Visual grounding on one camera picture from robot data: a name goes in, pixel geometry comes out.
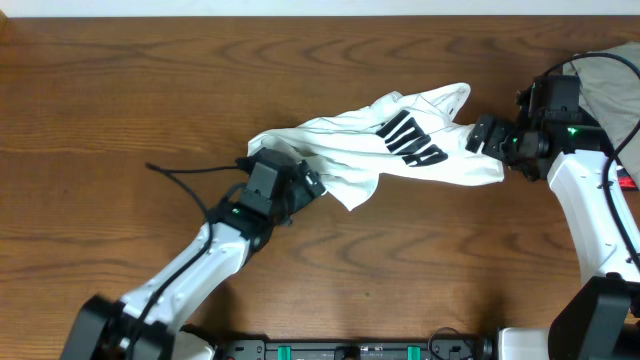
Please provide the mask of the white t-shirt black print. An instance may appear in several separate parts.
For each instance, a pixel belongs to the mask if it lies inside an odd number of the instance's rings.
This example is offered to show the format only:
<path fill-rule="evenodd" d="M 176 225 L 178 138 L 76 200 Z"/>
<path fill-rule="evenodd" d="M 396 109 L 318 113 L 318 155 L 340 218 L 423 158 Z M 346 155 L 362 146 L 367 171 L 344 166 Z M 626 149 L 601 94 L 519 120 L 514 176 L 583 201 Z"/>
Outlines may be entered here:
<path fill-rule="evenodd" d="M 248 143 L 304 160 L 348 210 L 366 202 L 383 174 L 461 186 L 504 179 L 500 161 L 467 150 L 473 128 L 456 123 L 471 94 L 454 83 L 411 95 L 393 91 L 359 110 L 264 131 Z"/>

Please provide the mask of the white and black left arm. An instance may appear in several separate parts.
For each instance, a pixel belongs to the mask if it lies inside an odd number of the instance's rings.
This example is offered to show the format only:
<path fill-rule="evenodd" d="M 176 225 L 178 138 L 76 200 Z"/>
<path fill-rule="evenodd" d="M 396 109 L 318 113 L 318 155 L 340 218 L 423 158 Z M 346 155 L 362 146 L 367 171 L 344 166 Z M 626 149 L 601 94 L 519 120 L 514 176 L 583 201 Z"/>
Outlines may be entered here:
<path fill-rule="evenodd" d="M 218 345 L 186 321 L 227 278 L 236 274 L 288 225 L 293 214 L 326 192 L 304 160 L 272 149 L 239 158 L 248 175 L 214 207 L 196 203 L 204 223 L 194 240 L 158 274 L 117 301 L 100 295 L 79 310 L 64 359 L 214 359 Z"/>

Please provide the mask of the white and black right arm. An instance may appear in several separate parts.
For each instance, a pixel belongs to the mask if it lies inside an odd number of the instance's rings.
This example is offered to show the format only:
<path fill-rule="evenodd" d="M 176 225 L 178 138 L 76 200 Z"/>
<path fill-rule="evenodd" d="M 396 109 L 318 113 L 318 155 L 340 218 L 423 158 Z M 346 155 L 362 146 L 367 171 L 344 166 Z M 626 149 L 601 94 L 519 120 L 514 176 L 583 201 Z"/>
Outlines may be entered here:
<path fill-rule="evenodd" d="M 593 125 L 482 115 L 467 150 L 544 179 L 558 199 L 579 260 L 582 287 L 551 325 L 504 328 L 497 359 L 636 359 L 639 231 L 609 163 L 603 129 Z"/>

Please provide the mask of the black red folded garment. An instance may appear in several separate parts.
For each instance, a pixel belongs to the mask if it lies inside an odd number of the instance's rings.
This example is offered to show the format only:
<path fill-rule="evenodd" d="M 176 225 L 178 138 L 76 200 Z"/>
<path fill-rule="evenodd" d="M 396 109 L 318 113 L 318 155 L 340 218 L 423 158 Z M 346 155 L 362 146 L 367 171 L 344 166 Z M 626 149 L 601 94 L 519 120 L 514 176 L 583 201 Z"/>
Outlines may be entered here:
<path fill-rule="evenodd" d="M 624 167 L 616 168 L 617 182 L 622 191 L 638 191 L 638 186 Z"/>

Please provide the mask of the grey folded garment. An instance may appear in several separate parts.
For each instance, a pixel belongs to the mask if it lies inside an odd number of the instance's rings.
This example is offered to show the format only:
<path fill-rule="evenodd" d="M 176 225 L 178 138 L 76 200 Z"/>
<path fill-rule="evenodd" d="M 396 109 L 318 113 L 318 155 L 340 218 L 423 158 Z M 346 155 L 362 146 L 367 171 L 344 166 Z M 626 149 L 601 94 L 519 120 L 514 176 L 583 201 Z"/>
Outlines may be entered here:
<path fill-rule="evenodd" d="M 619 55 L 639 70 L 639 42 L 629 42 L 600 52 Z M 564 75 L 581 81 L 579 105 L 604 129 L 614 148 L 639 121 L 639 78 L 626 65 L 606 58 L 587 58 L 567 63 Z M 618 155 L 622 166 L 639 185 L 639 131 Z"/>

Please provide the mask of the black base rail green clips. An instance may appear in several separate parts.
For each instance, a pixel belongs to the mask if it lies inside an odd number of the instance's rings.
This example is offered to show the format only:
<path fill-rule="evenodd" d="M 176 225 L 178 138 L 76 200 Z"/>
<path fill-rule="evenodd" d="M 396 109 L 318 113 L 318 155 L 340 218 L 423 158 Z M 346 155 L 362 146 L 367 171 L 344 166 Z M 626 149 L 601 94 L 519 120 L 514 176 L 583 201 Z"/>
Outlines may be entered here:
<path fill-rule="evenodd" d="M 491 353 L 473 337 L 437 336 L 426 342 L 304 342 L 244 339 L 222 345 L 220 360 L 480 360 Z"/>

